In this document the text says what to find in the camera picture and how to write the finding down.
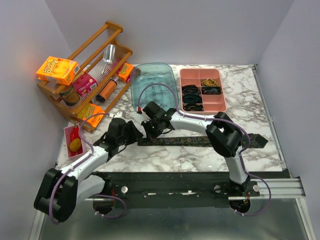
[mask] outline metal floor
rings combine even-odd
[[[266,200],[251,201],[249,213]],[[229,208],[129,209],[119,219],[95,216],[92,201],[80,203],[64,223],[46,216],[40,240],[307,240],[295,199],[273,199],[258,216],[241,217]]]

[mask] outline yellow object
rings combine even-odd
[[[122,68],[117,70],[115,72],[116,75],[118,75],[119,79],[125,83],[128,82],[128,78],[130,76],[131,71],[134,69],[134,66],[129,63],[124,63]]]
[[[69,149],[71,152],[76,153],[81,148],[81,140],[80,138],[75,138],[70,142]]]
[[[88,117],[95,115],[105,113],[103,109],[97,105],[94,105],[92,103],[88,103],[78,114],[78,118],[82,120],[86,120]],[[98,123],[101,121],[101,119],[104,117],[104,115],[98,115],[90,118],[87,123],[90,124],[92,127],[96,128]]]
[[[211,79],[211,78],[207,78],[206,80],[204,80],[203,82],[201,82],[202,86],[208,86],[208,87],[218,87],[218,83],[216,80]]]
[[[69,85],[79,69],[76,61],[49,56],[36,74],[40,80]]]

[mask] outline black strap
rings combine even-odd
[[[249,133],[251,140],[251,149],[263,149],[268,140],[260,134]],[[241,145],[246,146],[248,140],[242,136]],[[180,137],[162,137],[156,139],[140,138],[138,146],[185,146],[185,147],[212,147],[207,136],[180,136]]]

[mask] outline wooden shelf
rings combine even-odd
[[[89,94],[81,97],[80,101],[75,106],[67,106],[59,93],[63,92],[67,87],[62,84],[53,82],[41,81],[37,85],[47,98],[55,105],[58,111],[69,121],[73,123],[81,123],[82,119],[78,118],[80,111],[90,102],[94,102],[95,96],[105,87],[110,78],[115,74],[117,69],[132,55],[133,51],[130,48],[120,45],[116,41],[116,36],[123,31],[118,24],[107,21],[96,33],[94,33],[85,43],[83,43],[73,54],[67,59],[76,61],[80,70],[90,74],[98,83],[98,86]],[[103,52],[107,45],[114,44],[115,47],[115,61],[107,65],[105,73],[101,74],[105,63],[102,61]],[[118,99],[128,89],[127,83],[122,91],[116,96],[114,101],[106,108],[106,113],[116,104]],[[92,132],[94,127],[87,125],[86,130]]]

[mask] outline yellow hair tie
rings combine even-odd
[[[205,79],[202,83],[202,86],[207,86],[207,87],[218,87],[218,83],[217,81],[211,79],[211,78],[207,78]]]

